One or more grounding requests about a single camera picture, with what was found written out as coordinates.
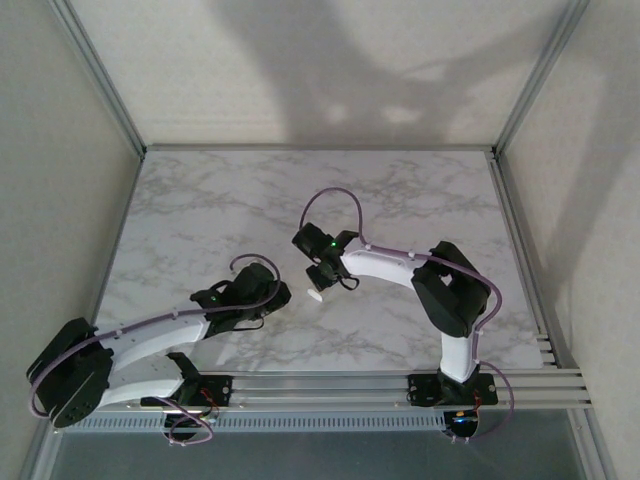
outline marble surface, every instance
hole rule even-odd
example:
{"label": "marble surface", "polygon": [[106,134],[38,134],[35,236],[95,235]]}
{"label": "marble surface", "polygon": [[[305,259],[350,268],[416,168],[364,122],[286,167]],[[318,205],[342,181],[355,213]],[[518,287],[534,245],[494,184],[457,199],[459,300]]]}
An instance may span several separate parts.
{"label": "marble surface", "polygon": [[[256,252],[277,263],[293,298],[262,330],[198,344],[191,353],[198,368],[436,368],[440,334],[411,290],[363,278],[355,292],[336,287],[324,303],[306,294],[310,263],[291,238],[306,201],[327,186],[360,198],[373,243],[416,251],[456,243],[505,299],[481,337],[480,357],[505,368],[542,366],[482,152],[151,152],[98,325],[171,307],[230,278],[234,256]],[[339,193],[319,199],[308,219],[333,235],[356,228],[355,207]]]}

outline black bracket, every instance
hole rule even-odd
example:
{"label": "black bracket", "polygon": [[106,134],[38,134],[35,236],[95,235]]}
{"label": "black bracket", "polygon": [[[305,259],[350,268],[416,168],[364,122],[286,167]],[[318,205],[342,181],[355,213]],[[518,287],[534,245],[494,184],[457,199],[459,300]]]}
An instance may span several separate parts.
{"label": "black bracket", "polygon": [[[176,362],[182,371],[184,382],[171,395],[171,400],[182,407],[209,407],[211,400],[213,407],[228,407],[233,387],[233,377],[230,375],[201,375],[191,360],[182,352],[172,352],[167,355]],[[160,407],[165,404],[152,397],[145,397],[140,401],[143,407]]]}
{"label": "black bracket", "polygon": [[[358,288],[360,280],[351,276],[340,259],[354,238],[358,238],[358,233],[349,230],[343,230],[333,238],[312,223],[305,224],[293,237],[291,243],[314,263],[305,271],[318,292],[338,282],[347,290]],[[353,281],[353,285],[344,280]]]}
{"label": "black bracket", "polygon": [[[475,267],[453,243],[440,242],[431,249],[432,258],[447,260],[472,272]],[[450,337],[469,337],[473,324],[487,308],[491,290],[480,280],[449,266],[428,260],[413,271],[411,283],[431,323]]]}
{"label": "black bracket", "polygon": [[409,390],[407,401],[413,407],[473,406],[479,401],[482,405],[497,405],[498,395],[490,373],[477,374],[473,387],[460,391],[457,401],[452,402],[443,391],[442,378],[437,373],[415,373],[407,377]]}
{"label": "black bracket", "polygon": [[[47,348],[29,367],[27,378],[33,383],[40,373],[60,355],[94,336],[96,328],[84,318],[67,322]],[[113,350],[94,342],[53,369],[36,392],[42,407],[56,428],[79,422],[100,404],[109,388]]]}
{"label": "black bracket", "polygon": [[[267,267],[252,263],[244,267],[233,280],[222,280],[207,290],[199,290],[189,297],[204,309],[230,307],[232,305],[250,305],[260,302],[270,295],[274,297],[266,305],[258,307],[228,310],[225,312],[209,312],[205,318],[209,328],[204,338],[213,337],[224,332],[259,330],[264,325],[264,317],[284,307],[291,300],[291,292],[285,282],[280,282],[278,291],[274,293],[278,281]],[[239,322],[261,320],[259,326],[236,328]]]}

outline robotic arm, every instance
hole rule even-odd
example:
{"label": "robotic arm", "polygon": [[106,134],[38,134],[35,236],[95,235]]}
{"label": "robotic arm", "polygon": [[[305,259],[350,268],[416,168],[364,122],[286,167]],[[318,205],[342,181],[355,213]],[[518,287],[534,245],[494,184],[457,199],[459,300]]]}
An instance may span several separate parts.
{"label": "robotic arm", "polygon": [[77,423],[105,405],[143,397],[190,404],[202,386],[195,367],[184,354],[160,354],[223,332],[261,328],[262,324],[237,325],[247,320],[264,322],[265,316],[290,299],[284,282],[274,279],[263,265],[252,263],[233,281],[200,290],[152,319],[120,324],[113,335],[84,318],[67,322],[31,365],[27,378],[43,413],[58,428]]}
{"label": "robotic arm", "polygon": [[473,391],[478,374],[473,358],[473,327],[486,309],[489,287],[437,262],[442,259],[477,272],[452,243],[440,242],[431,250],[432,259],[425,262],[409,255],[373,251],[357,239],[356,232],[343,231],[333,238],[307,223],[292,243],[314,262],[306,272],[318,292],[336,283],[353,290],[359,284],[358,276],[376,277],[414,290],[442,334],[439,401],[462,404],[462,399]]}

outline purple cable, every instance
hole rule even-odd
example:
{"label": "purple cable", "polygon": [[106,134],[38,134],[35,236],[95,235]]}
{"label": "purple cable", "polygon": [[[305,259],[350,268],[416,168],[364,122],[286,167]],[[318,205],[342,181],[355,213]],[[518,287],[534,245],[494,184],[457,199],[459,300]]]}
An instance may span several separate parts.
{"label": "purple cable", "polygon": [[[365,236],[363,233],[364,216],[362,214],[362,205],[360,203],[360,200],[358,200],[358,197],[356,197],[353,192],[351,192],[350,190],[347,190],[346,188],[342,188],[342,187],[323,188],[318,193],[316,193],[313,197],[311,197],[311,199],[307,202],[304,209],[302,210],[302,215],[300,216],[299,228],[302,228],[304,226],[304,219],[307,215],[307,212],[309,211],[309,208],[311,208],[311,205],[313,204],[313,202],[315,202],[316,199],[321,195],[324,195],[325,193],[329,193],[329,192],[344,193],[346,195],[349,195],[355,202],[356,209],[358,211],[358,236],[362,244],[365,245],[365,247],[367,247],[372,252],[378,252],[378,253],[384,253],[384,254],[390,254],[390,255],[403,255],[407,257],[409,256],[409,252],[405,252],[403,250],[396,250],[394,248],[379,247],[377,245],[371,244],[365,239]],[[500,308],[502,307],[502,292],[500,292],[500,289],[498,288],[498,286],[495,283],[493,283],[491,280],[489,280],[487,277],[485,277],[484,275],[481,275],[480,273],[474,270],[463,267],[462,265],[458,265],[456,263],[450,262],[443,258],[439,258],[433,255],[428,255],[423,253],[416,253],[413,256],[413,258],[416,258],[418,260],[436,262],[446,267],[457,270],[461,273],[464,273],[465,275],[468,275],[472,278],[475,278],[476,280],[487,285],[496,296],[496,304],[494,305],[493,309],[475,325],[474,331],[473,331],[473,342],[471,344],[471,356],[473,360],[480,365],[487,366],[492,370],[494,370],[498,374],[498,376],[502,379],[502,381],[505,383],[507,387],[507,391],[509,392],[509,413],[507,414],[506,418],[502,421],[502,423],[500,423],[494,429],[488,432],[485,432],[481,435],[478,435],[477,437],[472,437],[472,438],[479,439],[479,438],[486,437],[489,434],[492,434],[493,432],[500,430],[502,427],[504,427],[511,420],[511,417],[513,415],[513,410],[515,408],[515,398],[513,395],[513,388],[511,388],[511,384],[509,383],[509,380],[507,380],[507,376],[502,371],[500,371],[495,365],[489,362],[478,360],[478,340],[480,337],[480,329],[482,329],[482,327],[484,327],[487,324],[487,322],[489,322],[492,318],[494,318],[497,315]]]}
{"label": "purple cable", "polygon": [[53,362],[51,362],[49,365],[47,365],[42,370],[42,372],[40,372],[40,374],[33,380],[33,383],[31,384],[31,390],[29,390],[29,410],[31,411],[31,413],[34,416],[39,417],[39,418],[48,418],[49,417],[49,415],[47,415],[46,412],[40,411],[38,409],[38,407],[36,406],[36,394],[37,394],[38,388],[40,387],[40,384],[42,384],[42,381],[47,377],[47,375],[49,375],[53,370],[55,370],[62,362],[64,362],[68,358],[72,357],[76,353],[78,353],[80,350],[85,348],[87,345],[91,345],[92,343],[100,342],[102,340],[107,340],[109,338],[121,336],[121,335],[124,335],[126,333],[133,332],[134,330],[138,330],[140,328],[144,328],[144,327],[147,327],[149,325],[153,325],[153,324],[156,324],[158,322],[162,322],[164,320],[175,319],[175,318],[182,317],[182,316],[185,316],[185,315],[199,315],[199,314],[203,314],[203,313],[220,313],[220,312],[228,312],[230,310],[250,310],[252,308],[261,307],[262,305],[265,305],[266,303],[269,303],[278,294],[278,290],[280,290],[280,285],[282,283],[282,277],[280,276],[280,270],[278,270],[278,267],[276,266],[275,263],[273,263],[271,260],[269,260],[264,255],[260,255],[258,253],[245,253],[243,255],[238,255],[236,258],[231,260],[231,263],[229,264],[229,268],[231,270],[233,270],[233,266],[236,264],[236,262],[238,260],[243,259],[243,258],[257,258],[257,259],[260,259],[260,260],[264,261],[265,263],[267,263],[273,269],[273,271],[274,271],[274,273],[276,275],[276,287],[275,287],[274,291],[267,298],[265,298],[264,300],[261,300],[259,302],[256,302],[256,303],[252,303],[250,305],[231,305],[231,306],[227,306],[227,307],[195,308],[195,309],[190,309],[190,310],[181,310],[181,311],[178,311],[178,312],[175,312],[175,313],[174,312],[163,313],[161,315],[149,318],[147,320],[142,320],[140,322],[134,323],[132,325],[128,325],[126,327],[122,327],[120,329],[112,330],[110,332],[106,332],[106,333],[103,333],[103,334],[100,334],[100,335],[96,335],[95,337],[87,338],[86,340],[78,343],[74,347],[70,348],[69,350],[67,350],[63,354],[61,354]]}
{"label": "purple cable", "polygon": [[[211,428],[211,425],[209,424],[209,422],[207,422],[206,420],[203,420],[202,418],[200,418],[197,415],[189,413],[187,410],[182,408],[180,405],[178,405],[173,400],[170,400],[168,398],[161,398],[161,397],[154,397],[154,398],[156,400],[160,400],[161,402],[165,403],[166,405],[169,405],[170,407],[173,407],[173,408],[176,408],[177,410],[180,410],[180,412],[182,412],[182,414],[183,414],[183,416],[180,419],[178,419],[171,426],[171,429],[169,430],[169,443],[170,444],[177,443],[178,445],[182,445],[183,447],[186,447],[187,445],[196,445],[198,443],[205,443],[205,442],[208,442],[209,440],[211,440],[213,438],[213,429]],[[205,438],[201,438],[199,440],[191,440],[190,442],[176,440],[173,437],[173,431],[175,430],[175,428],[179,424],[184,423],[187,420],[193,420],[197,424],[203,426],[207,430],[207,436]]]}

